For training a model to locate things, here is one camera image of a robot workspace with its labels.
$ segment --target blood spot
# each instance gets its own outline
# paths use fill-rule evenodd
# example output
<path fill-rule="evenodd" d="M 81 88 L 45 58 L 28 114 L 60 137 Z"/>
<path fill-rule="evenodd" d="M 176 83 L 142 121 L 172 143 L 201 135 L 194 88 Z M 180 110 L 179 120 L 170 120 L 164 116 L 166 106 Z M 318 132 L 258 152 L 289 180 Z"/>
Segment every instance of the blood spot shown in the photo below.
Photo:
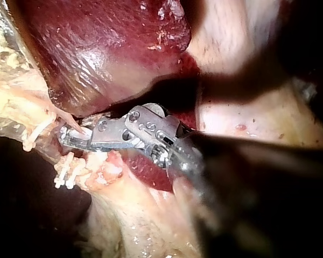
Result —
<path fill-rule="evenodd" d="M 236 130 L 238 131 L 245 131 L 247 129 L 246 125 L 236 125 Z"/>

